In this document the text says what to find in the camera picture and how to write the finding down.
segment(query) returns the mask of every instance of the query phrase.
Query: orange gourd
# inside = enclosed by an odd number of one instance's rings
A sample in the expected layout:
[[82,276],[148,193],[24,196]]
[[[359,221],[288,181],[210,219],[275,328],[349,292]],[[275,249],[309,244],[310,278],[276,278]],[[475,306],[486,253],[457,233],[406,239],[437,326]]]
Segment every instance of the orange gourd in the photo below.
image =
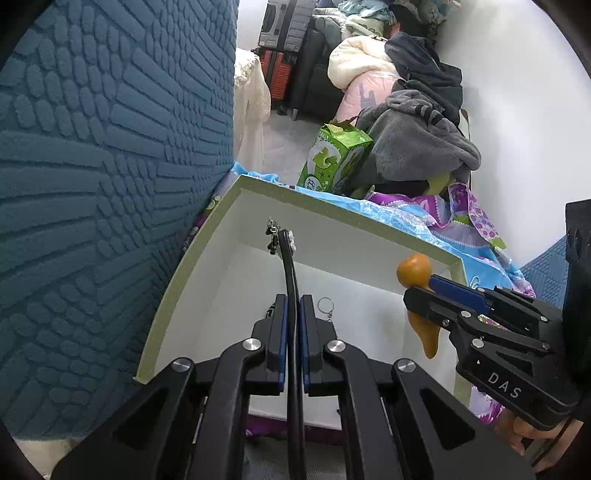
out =
[[[398,265],[396,269],[398,281],[405,288],[421,287],[429,288],[431,278],[431,261],[423,254],[412,254]],[[439,346],[439,330],[441,327],[413,312],[407,312],[408,321],[423,343],[423,351],[427,358],[433,358],[437,354]]]

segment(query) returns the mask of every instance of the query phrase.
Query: white cardboard box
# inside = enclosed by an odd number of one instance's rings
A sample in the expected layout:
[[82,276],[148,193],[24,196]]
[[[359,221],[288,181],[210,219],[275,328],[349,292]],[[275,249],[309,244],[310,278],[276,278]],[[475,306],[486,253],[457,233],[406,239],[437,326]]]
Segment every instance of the white cardboard box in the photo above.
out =
[[[180,356],[195,362],[218,357],[250,337],[275,295],[285,293],[281,259],[267,250],[269,217],[293,231],[300,295],[333,300],[341,340],[380,361],[412,358],[467,404],[469,384],[455,373],[457,356],[447,332],[441,331],[439,352],[428,360],[408,324],[404,288],[396,278],[398,264],[420,251],[431,258],[433,273],[465,284],[461,259],[358,213],[247,176],[230,188],[179,264],[152,324],[137,380],[148,382]],[[253,396],[249,411],[284,419],[286,405],[285,393]],[[339,429],[337,408],[336,397],[304,396],[304,421]]]

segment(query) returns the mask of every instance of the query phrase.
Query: metal key ring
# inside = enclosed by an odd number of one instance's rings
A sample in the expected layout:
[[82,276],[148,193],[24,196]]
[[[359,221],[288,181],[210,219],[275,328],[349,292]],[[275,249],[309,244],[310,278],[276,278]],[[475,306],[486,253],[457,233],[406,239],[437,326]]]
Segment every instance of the metal key ring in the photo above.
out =
[[[329,302],[332,304],[332,308],[331,308],[331,309],[330,309],[328,312],[325,312],[324,310],[322,310],[322,309],[320,308],[320,302],[321,302],[322,300],[328,300],[328,301],[329,301]],[[328,297],[322,297],[320,300],[318,300],[318,303],[316,304],[316,306],[318,307],[318,310],[319,310],[320,312],[324,313],[325,315],[332,315],[332,313],[333,313],[333,312],[334,312],[334,310],[335,310],[335,303],[334,303],[334,302],[333,302],[333,301],[332,301],[330,298],[328,298]]]

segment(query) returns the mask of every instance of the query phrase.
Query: human hand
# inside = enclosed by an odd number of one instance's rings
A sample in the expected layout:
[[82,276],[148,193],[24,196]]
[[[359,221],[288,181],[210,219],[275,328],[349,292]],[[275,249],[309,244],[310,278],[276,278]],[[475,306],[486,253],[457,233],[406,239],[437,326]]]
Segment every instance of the human hand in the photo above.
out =
[[[525,447],[521,443],[523,438],[534,440],[554,439],[560,433],[560,430],[562,430],[565,422],[566,420],[562,421],[556,426],[556,428],[543,432],[541,430],[536,430],[525,420],[515,416],[513,412],[506,408],[497,419],[495,431],[502,439],[508,442],[517,453],[523,455],[525,453]],[[541,472],[555,465],[569,448],[582,426],[582,421],[573,420],[552,449],[536,465],[534,465],[534,472]]]

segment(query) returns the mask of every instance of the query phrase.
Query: gray fleece jacket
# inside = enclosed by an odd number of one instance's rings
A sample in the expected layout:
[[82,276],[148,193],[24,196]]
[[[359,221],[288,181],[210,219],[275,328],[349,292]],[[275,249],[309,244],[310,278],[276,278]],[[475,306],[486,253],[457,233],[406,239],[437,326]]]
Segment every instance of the gray fleece jacket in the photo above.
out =
[[470,170],[480,167],[480,152],[434,102],[418,90],[394,85],[384,103],[363,110],[357,128],[374,143],[350,178],[353,189],[386,181],[424,180],[453,172],[467,183]]

